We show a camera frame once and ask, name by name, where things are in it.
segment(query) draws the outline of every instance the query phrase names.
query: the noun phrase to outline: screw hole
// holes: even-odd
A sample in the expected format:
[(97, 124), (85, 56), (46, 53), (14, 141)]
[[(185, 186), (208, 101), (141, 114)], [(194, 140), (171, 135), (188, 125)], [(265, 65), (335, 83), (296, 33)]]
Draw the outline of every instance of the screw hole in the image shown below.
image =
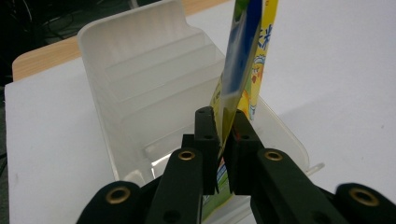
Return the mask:
[(190, 161), (195, 157), (195, 153), (191, 151), (182, 151), (178, 153), (178, 158), (183, 161)]
[(367, 206), (379, 205), (379, 200), (373, 193), (366, 189), (353, 188), (349, 191), (349, 195), (358, 203), (362, 203)]
[(106, 195), (106, 200), (110, 204), (123, 203), (129, 196), (131, 196), (131, 191), (124, 186), (120, 186), (111, 189)]
[(163, 214), (163, 220), (166, 223), (176, 223), (180, 220), (180, 213), (176, 210), (166, 211)]
[(275, 151), (267, 151), (264, 154), (265, 158), (267, 158), (270, 161), (281, 161), (283, 160), (283, 156)]

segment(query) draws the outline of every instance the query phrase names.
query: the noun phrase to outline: plastic container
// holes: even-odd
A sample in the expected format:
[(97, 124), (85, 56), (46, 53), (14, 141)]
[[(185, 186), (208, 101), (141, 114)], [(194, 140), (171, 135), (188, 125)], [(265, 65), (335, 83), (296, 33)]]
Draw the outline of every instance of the plastic container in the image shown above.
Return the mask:
[[(175, 0), (92, 22), (78, 43), (114, 176), (143, 186), (163, 173), (183, 133), (193, 133), (194, 112), (209, 105), (224, 55), (186, 23)], [(308, 169), (304, 147), (263, 101), (253, 126), (265, 146)]]

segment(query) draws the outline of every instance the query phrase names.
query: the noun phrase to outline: colorful packaging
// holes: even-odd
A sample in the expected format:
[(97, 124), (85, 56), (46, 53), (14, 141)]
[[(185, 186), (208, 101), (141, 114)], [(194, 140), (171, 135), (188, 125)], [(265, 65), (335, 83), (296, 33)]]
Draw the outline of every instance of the colorful packaging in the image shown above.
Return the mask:
[[(249, 120), (254, 119), (276, 7), (277, 0), (235, 1), (226, 63), (210, 102), (222, 148), (236, 108), (244, 111)], [(223, 160), (218, 170), (218, 183), (219, 193), (204, 197), (203, 220), (233, 196)]]

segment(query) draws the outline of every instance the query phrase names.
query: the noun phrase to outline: black cable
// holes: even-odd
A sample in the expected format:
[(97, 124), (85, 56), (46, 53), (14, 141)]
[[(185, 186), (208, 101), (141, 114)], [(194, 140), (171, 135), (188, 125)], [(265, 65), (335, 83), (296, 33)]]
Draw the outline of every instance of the black cable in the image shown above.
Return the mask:
[(7, 166), (7, 158), (4, 159), (3, 163), (1, 164), (0, 167), (0, 176), (3, 174), (3, 171), (6, 169)]
[(26, 11), (27, 11), (27, 13), (28, 13), (28, 15), (29, 15), (30, 22), (32, 22), (33, 18), (32, 18), (32, 13), (30, 12), (30, 8), (29, 8), (29, 6), (27, 5), (27, 3), (26, 3), (25, 0), (22, 0), (22, 2), (23, 2), (24, 5), (26, 6)]
[(106, 0), (101, 0), (101, 1), (96, 2), (96, 6), (99, 8), (112, 8), (112, 7), (119, 6), (123, 2), (124, 2), (124, 0), (120, 0), (116, 3), (109, 4)]
[(54, 30), (52, 30), (52, 29), (50, 28), (51, 23), (54, 22), (54, 21), (47, 21), (47, 29), (49, 30), (49, 32), (50, 32), (52, 35), (54, 35), (54, 37), (58, 37), (58, 38), (60, 38), (60, 39), (65, 39), (65, 38), (64, 38), (64, 35), (60, 35), (59, 32), (62, 31), (62, 30), (64, 30), (64, 29), (66, 29), (66, 28), (68, 28), (70, 25), (73, 24), (73, 22), (74, 22), (73, 13), (67, 13), (67, 14), (65, 14), (65, 15), (63, 15), (63, 16), (61, 16), (61, 17), (59, 17), (57, 20), (55, 20), (55, 21), (61, 20), (62, 18), (66, 17), (66, 16), (70, 16), (70, 18), (71, 18), (70, 22), (67, 23), (64, 27), (62, 27), (62, 28), (60, 28), (60, 29), (58, 29), (58, 30), (56, 30), (56, 31), (54, 31)]
[[(80, 28), (64, 29), (64, 30), (60, 31), (61, 33), (59, 32), (58, 35), (61, 35), (62, 37), (68, 38), (68, 37), (70, 37), (72, 35), (76, 35), (79, 30), (80, 30)], [(59, 38), (56, 35), (45, 35), (44, 37), (45, 38)]]
[(0, 61), (3, 62), (4, 64), (6, 64), (7, 67), (12, 68), (11, 63), (10, 63), (8, 60), (6, 60), (6, 59), (3, 57), (3, 55), (1, 55), (1, 54), (0, 54)]

